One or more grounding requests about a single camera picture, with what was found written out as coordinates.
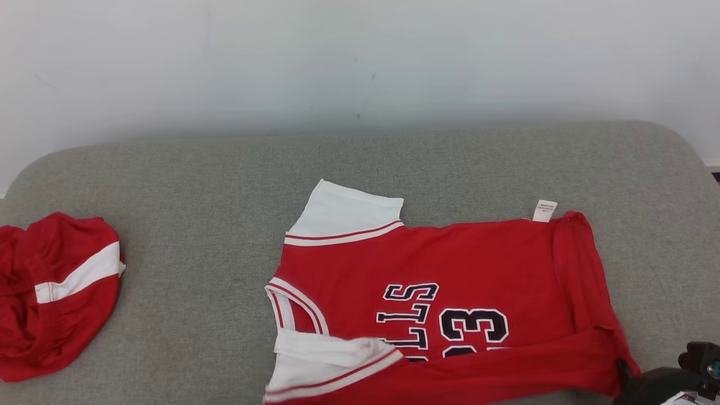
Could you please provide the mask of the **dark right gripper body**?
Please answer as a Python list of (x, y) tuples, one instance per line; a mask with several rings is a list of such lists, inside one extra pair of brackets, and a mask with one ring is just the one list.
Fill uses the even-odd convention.
[(661, 404), (681, 392), (696, 392), (700, 375), (676, 367), (658, 367), (635, 375), (612, 404)]

